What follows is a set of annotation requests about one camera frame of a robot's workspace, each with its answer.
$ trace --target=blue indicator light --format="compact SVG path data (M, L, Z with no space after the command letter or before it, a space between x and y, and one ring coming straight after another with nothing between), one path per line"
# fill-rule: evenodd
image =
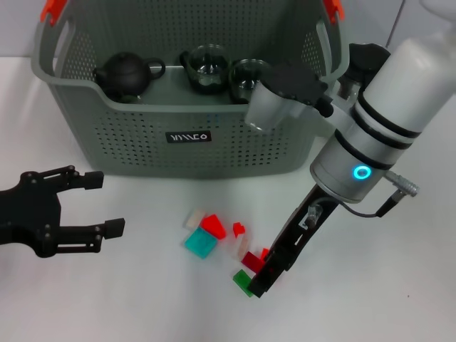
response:
M371 174L372 170L370 169L370 167L364 165L356 167L353 171L353 176L357 180L367 180Z

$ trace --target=red basket handle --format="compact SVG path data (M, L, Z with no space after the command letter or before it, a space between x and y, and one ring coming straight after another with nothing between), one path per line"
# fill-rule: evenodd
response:
M41 22L45 21L46 15L50 13L52 16L51 26L54 26L60 17L67 1L68 0L48 0L46 2L46 5L44 5L43 11L41 12Z
M331 24L336 23L336 12L339 13L339 18L341 20L345 19L345 11L343 10L341 0L323 0L323 3L325 4L326 12L328 13Z

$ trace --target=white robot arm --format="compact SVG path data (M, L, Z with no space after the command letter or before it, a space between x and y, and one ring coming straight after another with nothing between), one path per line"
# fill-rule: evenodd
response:
M405 41L348 113L338 99L324 95L327 85L309 69L297 70L290 64L276 68L254 91L246 122L258 130L271 130L296 101L317 109L336 128L311 164L317 185L291 216L266 257L265 267L250 284L257 296L282 271L289 270L338 205L355 213L346 203L362 201L382 177L398 191L376 214L360 216L382 217L405 195L418 193L418 187L390 169L456 92L456 1L421 2L451 21L451 29Z

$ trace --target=white table surface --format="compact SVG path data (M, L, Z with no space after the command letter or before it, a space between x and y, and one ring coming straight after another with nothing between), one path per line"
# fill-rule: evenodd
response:
M383 219L339 208L294 267L261 299L232 281L241 264L218 248L204 261L182 247L193 207L241 221L253 251L269 246L314 183L298 171L240 180L106 176L101 190L63 193L62 224L124 217L100 254L39 259L0 247L0 339L45 341L454 341L456 116L449 103L395 171L422 187ZM90 165L28 59L0 58L0 189L27 170ZM356 206L374 212L381 182Z

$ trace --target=gray plastic basket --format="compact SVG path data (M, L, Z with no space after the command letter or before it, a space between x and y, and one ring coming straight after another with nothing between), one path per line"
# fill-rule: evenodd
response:
M328 76L343 64L339 29L321 0L68 0L53 26L50 14L38 25L32 69L96 169L154 177L270 175L304 163L312 124L289 118L271 135L252 132L244 124L247 106L232 105L227 94L196 94L178 56L218 43L232 59L299 59ZM115 103L93 82L92 70L121 51L167 64L142 96L147 104ZM169 143L165 136L194 131L210 131L212 141Z

